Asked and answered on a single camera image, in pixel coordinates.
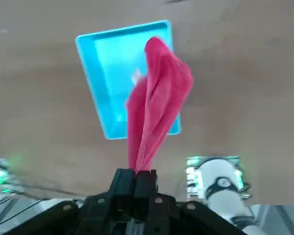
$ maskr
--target screw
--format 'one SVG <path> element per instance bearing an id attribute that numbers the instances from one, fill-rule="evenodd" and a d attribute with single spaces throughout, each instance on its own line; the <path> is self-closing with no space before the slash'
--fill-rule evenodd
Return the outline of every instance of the screw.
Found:
<path id="1" fill-rule="evenodd" d="M 155 203 L 162 203 L 162 202 L 163 202 L 163 200 L 162 200 L 161 197 L 157 197 L 157 198 L 155 199 Z"/>
<path id="2" fill-rule="evenodd" d="M 221 178 L 218 180 L 218 185 L 225 188 L 225 187 L 229 187 L 231 183 L 227 178 Z"/>
<path id="3" fill-rule="evenodd" d="M 64 210 L 64 211 L 68 211 L 68 210 L 70 210 L 71 208 L 72 208 L 71 205 L 65 205 L 65 206 L 63 207 L 63 210 Z"/>
<path id="4" fill-rule="evenodd" d="M 193 203 L 187 204 L 187 209 L 189 210 L 195 210 L 196 206 Z"/>
<path id="5" fill-rule="evenodd" d="M 97 200 L 98 203 L 104 203 L 104 198 L 100 198 Z"/>

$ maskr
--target red cloth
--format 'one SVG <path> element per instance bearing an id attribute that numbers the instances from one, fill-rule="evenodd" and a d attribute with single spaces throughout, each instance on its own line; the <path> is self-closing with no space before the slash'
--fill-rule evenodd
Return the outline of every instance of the red cloth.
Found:
<path id="1" fill-rule="evenodd" d="M 190 68 L 160 39 L 149 39 L 145 54 L 148 75 L 138 82 L 127 102 L 128 163 L 136 172 L 150 170 L 193 85 Z"/>

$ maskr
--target cyan plastic bin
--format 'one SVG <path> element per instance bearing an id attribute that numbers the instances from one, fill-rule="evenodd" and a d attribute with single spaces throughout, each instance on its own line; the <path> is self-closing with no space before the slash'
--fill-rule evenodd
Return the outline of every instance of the cyan plastic bin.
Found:
<path id="1" fill-rule="evenodd" d="M 127 138 L 125 104 L 134 88 L 132 75 L 136 69 L 147 74 L 144 48 L 153 36 L 173 50 L 169 21 L 83 34 L 75 40 L 104 136 L 109 140 Z M 169 135 L 180 131 L 178 115 Z"/>

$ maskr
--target blue tray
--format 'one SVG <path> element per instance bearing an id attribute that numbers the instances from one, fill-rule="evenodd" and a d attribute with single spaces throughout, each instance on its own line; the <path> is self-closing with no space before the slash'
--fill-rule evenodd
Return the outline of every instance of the blue tray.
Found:
<path id="1" fill-rule="evenodd" d="M 127 137 L 125 103 L 134 87 L 132 75 L 136 69 L 147 74 L 144 47 L 153 36 L 173 50 L 169 21 L 83 34 L 75 40 L 104 136 L 109 140 Z M 180 131 L 178 115 L 169 135 Z"/>

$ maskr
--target wooden floor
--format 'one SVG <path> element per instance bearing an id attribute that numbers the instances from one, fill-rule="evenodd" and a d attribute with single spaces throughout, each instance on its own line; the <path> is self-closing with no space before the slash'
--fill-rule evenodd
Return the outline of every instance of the wooden floor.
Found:
<path id="1" fill-rule="evenodd" d="M 0 0 L 0 157 L 28 184 L 105 191 L 126 140 L 104 139 L 74 39 L 162 19 L 195 85 L 160 190 L 184 199 L 189 156 L 241 155 L 254 202 L 294 204 L 294 0 Z"/>

